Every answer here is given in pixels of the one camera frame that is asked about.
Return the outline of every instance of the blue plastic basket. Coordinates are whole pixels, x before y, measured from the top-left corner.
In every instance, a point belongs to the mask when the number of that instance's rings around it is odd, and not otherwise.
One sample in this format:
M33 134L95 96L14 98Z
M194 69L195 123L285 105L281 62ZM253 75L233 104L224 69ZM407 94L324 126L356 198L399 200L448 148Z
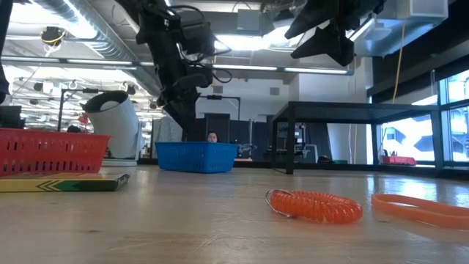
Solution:
M236 158L237 145L209 142L157 142L161 169L179 172L229 172Z

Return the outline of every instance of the coiled orange tube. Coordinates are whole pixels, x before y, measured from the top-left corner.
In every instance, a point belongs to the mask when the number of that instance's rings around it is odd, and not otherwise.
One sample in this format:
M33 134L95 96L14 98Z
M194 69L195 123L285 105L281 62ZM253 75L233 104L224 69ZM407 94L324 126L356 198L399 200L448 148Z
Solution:
M361 206L348 198L307 191L270 190L267 203L278 213L316 223L349 224L361 218Z

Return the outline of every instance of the yellow cable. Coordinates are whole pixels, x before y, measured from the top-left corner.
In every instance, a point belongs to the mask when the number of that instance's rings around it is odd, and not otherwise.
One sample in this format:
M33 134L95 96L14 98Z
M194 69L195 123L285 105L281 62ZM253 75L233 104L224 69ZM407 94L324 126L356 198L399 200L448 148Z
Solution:
M353 163L357 164L357 124L355 124L355 149L353 153Z
M357 56L353 58L353 72L357 70ZM355 94L357 93L357 76L355 76ZM357 164L357 124L355 124L355 146L353 149L353 163Z
M407 15L406 17L409 16L409 9L407 8ZM402 50L404 48L404 38L405 38L405 22L407 21L406 18L402 21L402 36L401 36L401 48L399 49L399 59L397 60L397 73L396 73L396 83L394 84L394 94L393 94L393 101L392 104L394 104L394 101L396 100L396 95L397 95L397 87L399 86L399 74L401 71L401 62L402 62ZM384 143L384 136L386 135L386 131L388 128L385 128L383 137L381 138L381 144L380 148L378 149L378 155L383 151L383 143Z
M44 40L44 39L43 39L43 34L41 33L41 35L40 35L41 40L42 40L44 43L56 43L56 42L58 42L59 40L61 40L64 36L65 36L65 31L63 31L62 35L61 35L60 37L57 37L55 40Z

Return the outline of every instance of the workbench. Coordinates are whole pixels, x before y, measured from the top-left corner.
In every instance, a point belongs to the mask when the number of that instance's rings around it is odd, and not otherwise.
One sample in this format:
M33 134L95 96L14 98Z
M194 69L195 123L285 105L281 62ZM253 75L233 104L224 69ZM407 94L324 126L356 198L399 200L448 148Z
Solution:
M272 149L277 149L278 123L286 122L287 159L286 173L293 174L295 167L295 123L343 123L370 124L372 126L373 164L380 164L378 148L381 144L381 133L378 125L399 121L406 118L429 114L432 119L433 147L435 151L435 168L443 168L443 137L441 135L441 112L438 106L413 106L387 103L324 103L290 101L280 110L272 121ZM276 169L277 157L272 152L272 168Z

